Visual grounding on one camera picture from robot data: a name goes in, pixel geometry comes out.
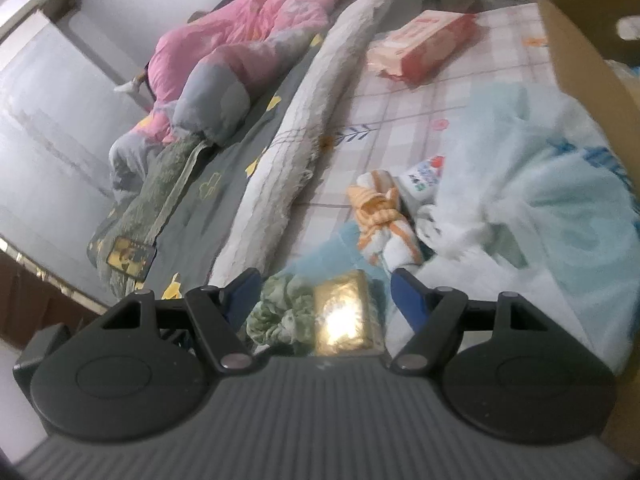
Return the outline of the gold foil pack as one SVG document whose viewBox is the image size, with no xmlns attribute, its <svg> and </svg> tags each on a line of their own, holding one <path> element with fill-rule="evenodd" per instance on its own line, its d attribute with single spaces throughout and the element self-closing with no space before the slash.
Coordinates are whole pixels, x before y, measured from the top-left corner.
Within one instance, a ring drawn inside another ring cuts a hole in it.
<svg viewBox="0 0 640 480">
<path fill-rule="evenodd" d="M 383 352 L 378 304 L 363 271 L 351 270 L 314 286 L 317 356 L 380 356 Z"/>
</svg>

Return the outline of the light blue towel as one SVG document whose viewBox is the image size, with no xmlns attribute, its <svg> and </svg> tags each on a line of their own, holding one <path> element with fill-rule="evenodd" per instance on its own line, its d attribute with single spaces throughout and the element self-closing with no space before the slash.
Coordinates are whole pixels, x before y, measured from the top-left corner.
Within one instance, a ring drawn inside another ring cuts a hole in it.
<svg viewBox="0 0 640 480">
<path fill-rule="evenodd" d="M 363 257 L 357 248 L 360 231 L 355 221 L 347 221 L 326 242 L 314 248 L 308 254 L 289 262 L 277 276 L 284 274 L 300 275 L 307 283 L 318 285 L 352 270 L 361 270 L 366 274 L 371 302 L 378 316 L 378 344 L 376 354 L 384 354 L 385 325 L 394 312 L 395 305 L 390 299 L 390 278 L 385 270 L 372 264 Z"/>
</svg>

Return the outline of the white strawberry tissue pack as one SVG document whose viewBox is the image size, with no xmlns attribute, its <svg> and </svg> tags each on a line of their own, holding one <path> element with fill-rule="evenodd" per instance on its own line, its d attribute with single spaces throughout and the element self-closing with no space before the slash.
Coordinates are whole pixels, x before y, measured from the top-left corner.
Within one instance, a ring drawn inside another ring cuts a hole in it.
<svg viewBox="0 0 640 480">
<path fill-rule="evenodd" d="M 442 180 L 444 163 L 444 156 L 435 155 L 403 172 L 397 178 L 401 192 L 420 206 L 433 203 Z"/>
</svg>

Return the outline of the green scrunchie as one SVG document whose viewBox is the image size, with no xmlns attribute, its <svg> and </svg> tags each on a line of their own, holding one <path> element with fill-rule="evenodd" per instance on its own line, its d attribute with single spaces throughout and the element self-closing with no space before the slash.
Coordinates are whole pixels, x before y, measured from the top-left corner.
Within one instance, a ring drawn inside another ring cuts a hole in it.
<svg viewBox="0 0 640 480">
<path fill-rule="evenodd" d="M 247 336 L 260 346 L 314 343 L 314 291 L 296 274 L 270 276 L 262 284 L 258 303 L 250 311 Z"/>
</svg>

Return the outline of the dark green bedsheet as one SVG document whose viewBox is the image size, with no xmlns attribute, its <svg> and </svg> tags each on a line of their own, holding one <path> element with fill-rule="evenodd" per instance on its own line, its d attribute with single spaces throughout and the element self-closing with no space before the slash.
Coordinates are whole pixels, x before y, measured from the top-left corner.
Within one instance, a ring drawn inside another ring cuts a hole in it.
<svg viewBox="0 0 640 480">
<path fill-rule="evenodd" d="M 141 193 L 94 239 L 99 246 L 99 277 L 116 298 L 124 298 L 136 287 L 160 295 L 208 284 L 210 269 L 227 241 L 248 180 L 276 135 L 323 35 L 312 38 L 305 55 L 273 91 L 273 100 L 259 101 L 225 148 L 213 148 L 200 136 L 190 134 L 160 153 Z M 156 248 L 143 282 L 107 265 L 107 255 L 118 236 Z"/>
</svg>

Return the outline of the orange striped socks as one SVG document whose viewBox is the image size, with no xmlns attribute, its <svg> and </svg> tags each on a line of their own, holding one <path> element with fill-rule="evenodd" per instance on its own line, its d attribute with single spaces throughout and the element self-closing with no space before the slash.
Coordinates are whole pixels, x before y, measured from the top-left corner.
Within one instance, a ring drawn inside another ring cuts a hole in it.
<svg viewBox="0 0 640 480">
<path fill-rule="evenodd" d="M 401 210 L 401 196 L 385 170 L 360 174 L 346 191 L 359 229 L 358 250 L 387 273 L 418 268 L 424 255 L 416 233 Z"/>
</svg>

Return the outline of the yellow picture card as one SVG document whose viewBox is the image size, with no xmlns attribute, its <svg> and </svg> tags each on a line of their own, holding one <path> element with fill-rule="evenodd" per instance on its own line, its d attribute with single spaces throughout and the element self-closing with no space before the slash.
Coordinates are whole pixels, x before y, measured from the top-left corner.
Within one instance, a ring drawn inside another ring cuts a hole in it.
<svg viewBox="0 0 640 480">
<path fill-rule="evenodd" d="M 118 236 L 108 253 L 106 263 L 115 271 L 143 282 L 149 274 L 156 248 L 136 240 Z"/>
</svg>

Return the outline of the white plastic bag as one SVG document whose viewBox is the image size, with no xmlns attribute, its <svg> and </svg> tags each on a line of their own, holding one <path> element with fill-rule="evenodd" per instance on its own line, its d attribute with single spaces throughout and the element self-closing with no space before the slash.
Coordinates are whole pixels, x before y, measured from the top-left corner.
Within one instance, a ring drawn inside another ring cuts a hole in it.
<svg viewBox="0 0 640 480">
<path fill-rule="evenodd" d="M 577 100 L 543 84 L 474 88 L 442 135 L 414 277 L 478 300 L 517 292 L 612 372 L 639 322 L 639 214 L 626 170 Z"/>
</svg>

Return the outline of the white fuzzy blanket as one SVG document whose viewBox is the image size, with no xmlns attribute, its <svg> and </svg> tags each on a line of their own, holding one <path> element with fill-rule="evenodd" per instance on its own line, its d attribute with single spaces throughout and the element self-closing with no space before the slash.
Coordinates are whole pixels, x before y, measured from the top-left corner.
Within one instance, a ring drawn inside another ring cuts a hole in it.
<svg viewBox="0 0 640 480">
<path fill-rule="evenodd" d="M 322 36 L 281 125 L 248 180 L 208 282 L 224 286 L 247 268 L 266 270 L 310 179 L 319 139 L 337 99 L 394 0 L 352 0 Z"/>
</svg>

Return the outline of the pink grey quilt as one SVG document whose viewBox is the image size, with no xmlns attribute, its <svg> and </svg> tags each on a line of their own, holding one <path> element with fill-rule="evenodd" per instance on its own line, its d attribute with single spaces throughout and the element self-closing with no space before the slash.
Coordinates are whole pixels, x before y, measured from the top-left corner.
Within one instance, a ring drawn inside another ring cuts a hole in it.
<svg viewBox="0 0 640 480">
<path fill-rule="evenodd" d="M 119 88 L 147 84 L 154 102 L 108 153 L 116 200 L 140 192 L 152 160 L 172 142 L 201 133 L 224 144 L 326 29 L 339 2 L 232 0 L 161 36 L 144 73 Z"/>
</svg>

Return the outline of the red wet wipes pack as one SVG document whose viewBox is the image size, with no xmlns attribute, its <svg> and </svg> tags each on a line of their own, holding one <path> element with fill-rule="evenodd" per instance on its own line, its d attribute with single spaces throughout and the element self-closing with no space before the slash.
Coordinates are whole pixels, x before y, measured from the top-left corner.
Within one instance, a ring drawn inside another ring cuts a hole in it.
<svg viewBox="0 0 640 480">
<path fill-rule="evenodd" d="M 366 54 L 367 68 L 407 84 L 420 84 L 476 33 L 475 14 L 425 10 L 373 41 Z"/>
</svg>

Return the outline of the brown cardboard box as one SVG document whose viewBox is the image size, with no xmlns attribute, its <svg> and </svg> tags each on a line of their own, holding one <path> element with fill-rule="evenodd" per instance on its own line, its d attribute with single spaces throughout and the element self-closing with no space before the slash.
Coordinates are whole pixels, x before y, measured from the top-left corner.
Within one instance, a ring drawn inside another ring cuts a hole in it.
<svg viewBox="0 0 640 480">
<path fill-rule="evenodd" d="M 617 31 L 639 14 L 639 0 L 538 0 L 555 78 L 604 130 L 634 183 L 639 182 L 639 92 L 608 65 L 639 64 L 639 41 Z"/>
</svg>

